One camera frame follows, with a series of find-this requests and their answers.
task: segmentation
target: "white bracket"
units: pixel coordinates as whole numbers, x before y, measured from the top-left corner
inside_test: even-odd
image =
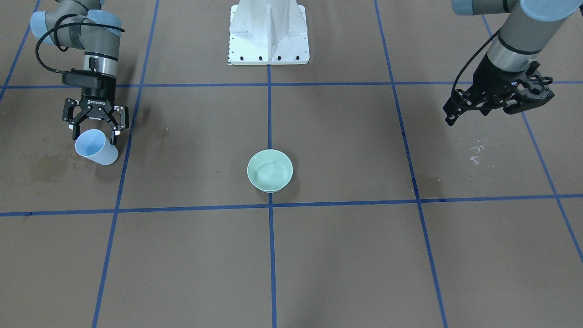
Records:
[[[231,7],[229,64],[293,65],[310,60],[305,7],[296,0],[240,0]]]

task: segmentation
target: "light blue cap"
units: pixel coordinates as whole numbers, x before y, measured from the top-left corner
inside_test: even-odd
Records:
[[[104,25],[112,25],[112,26],[121,27],[121,19],[118,16],[115,16],[114,14],[112,14],[110,12],[98,11],[96,9],[90,10],[89,13],[87,14],[87,18],[96,22],[97,24],[104,24]],[[115,29],[108,29],[108,30],[110,32],[112,32],[113,34],[117,35],[118,37],[121,37],[120,30],[115,30]]]
[[[451,0],[451,7],[458,15],[473,15],[473,0]]]
[[[540,22],[555,22],[571,16],[581,0],[520,0],[522,11]]]
[[[34,37],[40,39],[44,33],[48,32],[47,29],[47,21],[44,19],[44,15],[47,12],[34,12],[33,15],[30,17],[30,30],[33,32]],[[55,43],[52,41],[50,36],[47,36],[43,43],[52,44],[53,46]]]

